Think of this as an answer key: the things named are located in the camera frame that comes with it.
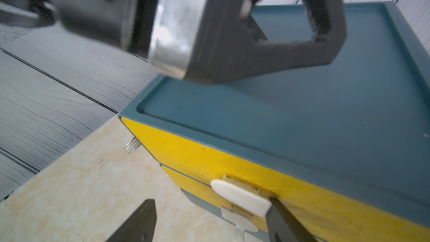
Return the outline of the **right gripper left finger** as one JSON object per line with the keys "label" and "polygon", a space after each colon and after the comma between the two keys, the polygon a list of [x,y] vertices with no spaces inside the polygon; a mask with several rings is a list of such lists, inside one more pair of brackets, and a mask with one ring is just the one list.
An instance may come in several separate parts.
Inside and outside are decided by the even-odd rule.
{"label": "right gripper left finger", "polygon": [[157,221],[154,199],[145,200],[106,242],[152,242]]}

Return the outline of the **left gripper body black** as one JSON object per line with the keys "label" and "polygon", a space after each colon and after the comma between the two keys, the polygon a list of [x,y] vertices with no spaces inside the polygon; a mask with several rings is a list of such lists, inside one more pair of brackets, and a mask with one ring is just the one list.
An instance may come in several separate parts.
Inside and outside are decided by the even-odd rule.
{"label": "left gripper body black", "polygon": [[185,78],[207,0],[52,0],[63,26]]}

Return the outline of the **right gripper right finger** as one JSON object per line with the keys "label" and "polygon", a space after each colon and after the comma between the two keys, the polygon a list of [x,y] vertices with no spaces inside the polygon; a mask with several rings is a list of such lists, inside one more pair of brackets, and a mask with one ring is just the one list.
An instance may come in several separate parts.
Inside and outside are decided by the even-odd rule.
{"label": "right gripper right finger", "polygon": [[271,242],[317,242],[315,237],[277,198],[270,197],[272,206],[266,214]]}

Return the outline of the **yellow bottom drawer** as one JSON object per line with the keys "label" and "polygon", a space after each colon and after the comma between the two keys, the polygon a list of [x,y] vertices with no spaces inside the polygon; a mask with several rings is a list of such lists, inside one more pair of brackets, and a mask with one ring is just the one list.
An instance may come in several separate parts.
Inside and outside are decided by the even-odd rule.
{"label": "yellow bottom drawer", "polygon": [[168,176],[179,186],[179,188],[187,192],[190,197],[189,199],[196,205],[209,211],[209,205],[217,207],[218,212],[221,211],[222,207],[234,209],[235,212],[241,213],[243,216],[250,219],[258,228],[258,232],[268,232],[266,219],[255,216],[249,212],[246,212],[242,208],[233,205],[231,202],[222,198],[217,194],[210,186],[201,183],[193,178],[190,178],[178,171],[175,171],[165,165],[161,165],[162,169],[168,174]]}

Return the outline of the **yellow drawer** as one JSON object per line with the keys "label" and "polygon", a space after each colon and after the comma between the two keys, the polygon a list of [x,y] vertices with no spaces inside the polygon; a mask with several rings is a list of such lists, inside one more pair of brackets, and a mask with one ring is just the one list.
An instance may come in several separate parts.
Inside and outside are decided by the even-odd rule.
{"label": "yellow drawer", "polygon": [[430,231],[388,212],[220,150],[122,118],[161,164],[210,186],[229,177],[276,196],[319,241],[427,242]]}
{"label": "yellow drawer", "polygon": [[178,171],[175,171],[165,165],[161,165],[162,169],[168,174],[168,176],[179,186],[179,188],[187,192],[190,197],[189,199],[196,205],[209,211],[209,205],[217,207],[218,212],[221,211],[222,207],[234,209],[235,212],[241,213],[243,216],[250,219],[258,228],[258,232],[268,232],[266,219],[255,216],[249,212],[246,212],[242,208],[233,205],[231,202],[222,198],[217,194],[210,186],[201,183],[193,178],[190,178]]}

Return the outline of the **yellow top drawer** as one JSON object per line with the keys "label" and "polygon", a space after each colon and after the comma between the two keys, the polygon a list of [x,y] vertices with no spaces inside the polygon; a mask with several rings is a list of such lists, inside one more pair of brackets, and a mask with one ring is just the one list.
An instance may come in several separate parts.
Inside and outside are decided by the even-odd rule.
{"label": "yellow top drawer", "polygon": [[388,212],[220,150],[122,118],[161,164],[210,186],[229,177],[276,196],[319,241],[427,242],[430,231]]}

